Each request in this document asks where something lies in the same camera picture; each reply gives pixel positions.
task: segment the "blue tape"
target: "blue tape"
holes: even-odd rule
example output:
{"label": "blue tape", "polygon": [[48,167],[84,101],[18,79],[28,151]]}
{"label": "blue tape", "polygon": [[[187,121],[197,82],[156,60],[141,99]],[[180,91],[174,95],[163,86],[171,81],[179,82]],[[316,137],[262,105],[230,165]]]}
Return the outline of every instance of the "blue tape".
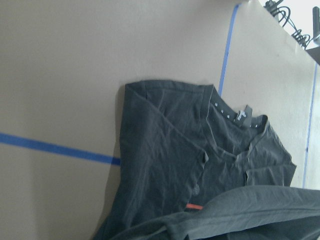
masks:
{"label": "blue tape", "polygon": [[311,104],[310,104],[310,112],[309,112],[308,132],[307,132],[307,137],[306,137],[306,147],[305,147],[305,156],[304,156],[302,188],[305,188],[305,185],[306,185],[306,174],[307,174],[308,152],[309,152],[309,139],[310,139],[310,127],[311,127],[311,120],[312,120],[312,110],[313,110],[313,106],[314,106],[314,95],[315,95],[315,87],[316,87],[316,80],[317,80],[317,67],[318,67],[318,64],[315,63],[314,75],[313,75],[312,94],[311,94]]}
{"label": "blue tape", "polygon": [[118,166],[120,165],[120,159],[113,156],[102,155],[95,152],[65,147],[61,145],[32,140],[32,139],[28,139],[20,136],[14,136],[14,135],[5,134],[5,133],[0,133],[0,143],[48,152],[52,154],[64,155],[68,157],[91,160],[91,161],[96,161],[100,163],[107,163],[107,164],[113,164]]}
{"label": "blue tape", "polygon": [[222,64],[219,89],[218,89],[218,94],[220,97],[222,95],[222,88],[224,86],[224,80],[225,80],[225,74],[226,74],[226,68],[227,68],[227,62],[228,62],[228,56],[229,56],[229,50],[230,50],[230,44],[231,44],[231,36],[232,36],[232,32],[233,32],[234,25],[235,25],[236,14],[237,14],[237,11],[238,11],[238,8],[240,5],[241,4],[235,5],[235,7],[233,9],[232,16],[231,16],[231,22],[230,22],[230,26],[229,26],[228,37],[226,39],[226,46],[225,46],[225,51],[224,51],[223,64]]}

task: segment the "neckline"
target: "neckline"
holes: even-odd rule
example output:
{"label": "neckline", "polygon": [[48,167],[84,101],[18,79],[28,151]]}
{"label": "neckline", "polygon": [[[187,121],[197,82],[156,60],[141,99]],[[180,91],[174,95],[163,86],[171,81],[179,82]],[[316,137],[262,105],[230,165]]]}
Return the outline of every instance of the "neckline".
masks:
{"label": "neckline", "polygon": [[223,111],[221,111],[221,114],[225,116],[224,118],[225,121],[231,121],[233,123],[233,119],[235,119],[238,115],[219,96],[213,84],[204,86],[202,104],[200,109],[200,119],[201,119],[200,122],[203,130],[203,134],[205,135],[208,143],[206,146],[206,151],[213,152],[215,155],[217,155],[219,158],[221,158],[225,162],[238,163],[240,162],[241,159],[247,158],[252,153],[252,150],[255,148],[256,144],[265,135],[270,125],[268,117],[266,115],[252,117],[252,120],[251,120],[252,127],[262,128],[262,131],[258,133],[255,137],[253,137],[252,141],[249,144],[249,148],[247,150],[244,150],[239,154],[233,154],[223,149],[222,147],[218,146],[216,142],[215,136],[208,123],[210,106],[212,105],[215,107],[220,107],[220,109],[223,109]]}

